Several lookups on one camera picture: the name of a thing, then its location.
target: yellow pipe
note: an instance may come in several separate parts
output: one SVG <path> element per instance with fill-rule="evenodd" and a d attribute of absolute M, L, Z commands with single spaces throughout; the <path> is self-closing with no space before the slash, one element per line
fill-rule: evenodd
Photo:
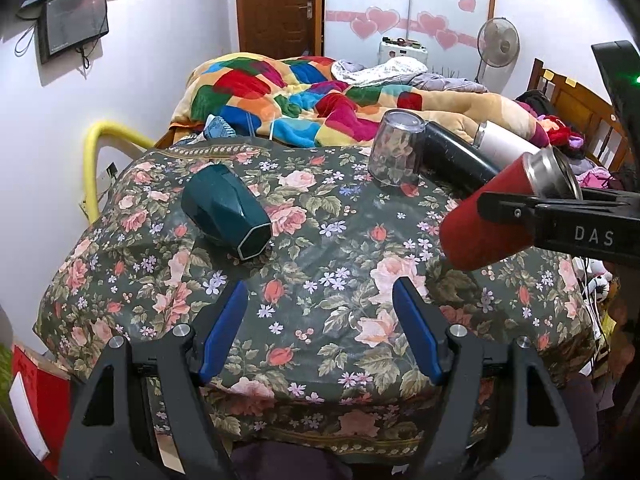
<path fill-rule="evenodd" d="M 99 121 L 95 123 L 84 140 L 84 160 L 82 161 L 82 177 L 84 179 L 84 196 L 86 198 L 86 211 L 89 222 L 94 223 L 100 210 L 98 209 L 98 190 L 95 181 L 95 165 L 97 161 L 97 146 L 100 136 L 110 135 L 128 140 L 133 144 L 149 150 L 154 142 L 142 134 L 112 121 Z"/>

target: bolt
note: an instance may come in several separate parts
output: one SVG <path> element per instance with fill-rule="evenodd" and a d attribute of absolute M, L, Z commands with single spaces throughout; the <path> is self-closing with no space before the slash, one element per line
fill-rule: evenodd
<path fill-rule="evenodd" d="M 174 333 L 175 336 L 184 337 L 189 332 L 191 332 L 191 327 L 185 324 L 176 325 L 174 326 L 174 329 L 172 330 L 172 332 Z"/>
<path fill-rule="evenodd" d="M 451 332 L 451 335 L 454 335 L 456 337 L 464 337 L 468 331 L 466 330 L 466 326 L 451 325 L 449 327 L 449 332 Z"/>
<path fill-rule="evenodd" d="M 516 343 L 518 344 L 518 346 L 520 348 L 530 348 L 531 346 L 531 339 L 529 339 L 527 336 L 525 335 L 519 335 L 516 338 Z"/>
<path fill-rule="evenodd" d="M 116 335 L 109 339 L 111 348 L 120 348 L 122 345 L 124 345 L 124 338 L 121 335 Z"/>

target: brown door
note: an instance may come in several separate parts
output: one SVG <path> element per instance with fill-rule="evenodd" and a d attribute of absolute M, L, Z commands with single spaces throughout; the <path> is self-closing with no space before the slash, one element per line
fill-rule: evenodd
<path fill-rule="evenodd" d="M 314 50 L 313 13 L 316 12 L 313 2 L 239 0 L 241 50 L 275 59 L 311 54 Z"/>

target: heart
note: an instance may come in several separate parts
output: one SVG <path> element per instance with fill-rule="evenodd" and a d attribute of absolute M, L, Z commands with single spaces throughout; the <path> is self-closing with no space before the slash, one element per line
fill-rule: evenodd
<path fill-rule="evenodd" d="M 418 23 L 420 23 L 422 30 L 432 38 L 439 30 L 446 30 L 449 27 L 445 16 L 434 16 L 425 11 L 418 13 Z"/>
<path fill-rule="evenodd" d="M 382 10 L 378 7 L 367 9 L 367 19 L 375 22 L 378 32 L 383 33 L 394 28 L 400 22 L 400 14 L 397 10 Z"/>
<path fill-rule="evenodd" d="M 476 10 L 476 0 L 460 0 L 458 7 L 465 12 L 474 12 Z"/>
<path fill-rule="evenodd" d="M 436 41 L 444 50 L 458 44 L 458 35 L 452 30 L 439 30 L 436 32 Z"/>
<path fill-rule="evenodd" d="M 372 36 L 378 30 L 378 26 L 376 22 L 372 22 L 371 20 L 361 20 L 360 18 L 356 18 L 351 23 L 351 30 L 356 33 L 361 40 L 366 40 L 368 37 Z"/>

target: door frame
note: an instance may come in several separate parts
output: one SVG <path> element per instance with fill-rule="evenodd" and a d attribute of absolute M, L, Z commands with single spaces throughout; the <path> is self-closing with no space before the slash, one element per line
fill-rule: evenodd
<path fill-rule="evenodd" d="M 236 0 L 238 14 L 238 40 L 240 51 L 246 51 L 246 33 L 244 29 L 244 7 L 242 0 Z M 314 0 L 314 45 L 313 55 L 322 56 L 322 24 L 324 23 L 324 7 L 322 0 Z"/>

